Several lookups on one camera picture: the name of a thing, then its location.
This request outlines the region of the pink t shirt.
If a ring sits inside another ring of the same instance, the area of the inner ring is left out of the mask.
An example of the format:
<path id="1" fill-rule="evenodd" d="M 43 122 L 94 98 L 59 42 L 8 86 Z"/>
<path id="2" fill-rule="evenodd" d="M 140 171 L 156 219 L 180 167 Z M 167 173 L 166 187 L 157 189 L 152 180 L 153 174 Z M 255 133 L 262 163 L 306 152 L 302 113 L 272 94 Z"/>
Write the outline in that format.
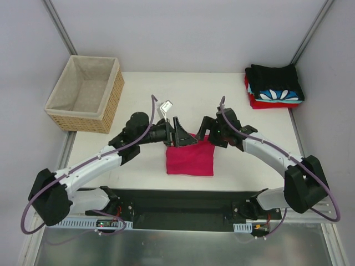
<path id="1" fill-rule="evenodd" d="M 168 175 L 188 175 L 212 177 L 214 175 L 214 145 L 206 135 L 198 144 L 166 149 L 166 173 Z"/>

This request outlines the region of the red t shirt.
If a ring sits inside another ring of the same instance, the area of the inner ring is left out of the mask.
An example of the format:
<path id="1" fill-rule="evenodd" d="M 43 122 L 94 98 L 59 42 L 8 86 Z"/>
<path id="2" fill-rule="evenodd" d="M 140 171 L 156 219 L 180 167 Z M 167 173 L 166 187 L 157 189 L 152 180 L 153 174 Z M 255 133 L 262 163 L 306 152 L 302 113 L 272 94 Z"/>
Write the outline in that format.
<path id="1" fill-rule="evenodd" d="M 281 101 L 281 100 L 257 100 L 251 93 L 250 84 L 247 76 L 244 77 L 245 88 L 247 90 L 247 96 L 250 106 L 253 109 L 270 109 L 270 108 L 295 108 L 298 107 L 300 102 Z"/>

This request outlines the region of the wicker basket with liner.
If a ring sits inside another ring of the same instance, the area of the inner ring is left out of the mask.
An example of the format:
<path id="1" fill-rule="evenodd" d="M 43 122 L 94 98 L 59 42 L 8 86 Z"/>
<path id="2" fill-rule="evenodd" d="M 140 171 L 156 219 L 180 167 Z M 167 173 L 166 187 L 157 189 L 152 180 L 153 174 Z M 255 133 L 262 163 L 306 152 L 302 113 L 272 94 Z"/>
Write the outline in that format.
<path id="1" fill-rule="evenodd" d="M 108 134 L 124 84 L 117 58 L 72 55 L 44 109 L 64 131 Z"/>

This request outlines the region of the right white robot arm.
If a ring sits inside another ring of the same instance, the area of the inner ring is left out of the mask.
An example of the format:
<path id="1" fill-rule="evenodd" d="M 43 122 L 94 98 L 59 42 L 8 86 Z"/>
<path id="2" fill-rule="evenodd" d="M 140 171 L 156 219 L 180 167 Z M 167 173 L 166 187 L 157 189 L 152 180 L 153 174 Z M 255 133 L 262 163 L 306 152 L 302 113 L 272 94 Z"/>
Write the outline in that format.
<path id="1" fill-rule="evenodd" d="M 246 199 L 238 208 L 239 214 L 245 218 L 260 219 L 277 208 L 305 213 L 328 195 L 329 186 L 316 157 L 286 154 L 256 128 L 242 126 L 230 108 L 219 110 L 215 118 L 204 116 L 196 137 L 202 140 L 204 136 L 214 146 L 236 147 L 257 157 L 283 177 L 283 187 L 265 188 Z"/>

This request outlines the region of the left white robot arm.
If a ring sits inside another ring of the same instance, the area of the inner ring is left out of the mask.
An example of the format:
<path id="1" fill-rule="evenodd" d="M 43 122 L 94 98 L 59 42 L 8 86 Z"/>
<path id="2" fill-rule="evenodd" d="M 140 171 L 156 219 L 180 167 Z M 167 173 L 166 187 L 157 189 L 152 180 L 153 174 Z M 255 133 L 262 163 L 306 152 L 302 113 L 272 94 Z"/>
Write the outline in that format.
<path id="1" fill-rule="evenodd" d="M 110 216 L 116 212 L 118 199 L 108 188 L 82 191 L 89 181 L 131 161 L 140 153 L 140 145 L 162 142 L 167 147 L 196 145 L 197 139 L 187 133 L 177 117 L 173 123 L 161 119 L 149 122 L 144 112 L 135 112 L 122 132 L 110 140 L 95 156 L 72 167 L 55 172 L 45 168 L 34 181 L 29 203 L 46 226 L 54 226 L 74 211 L 100 210 Z"/>

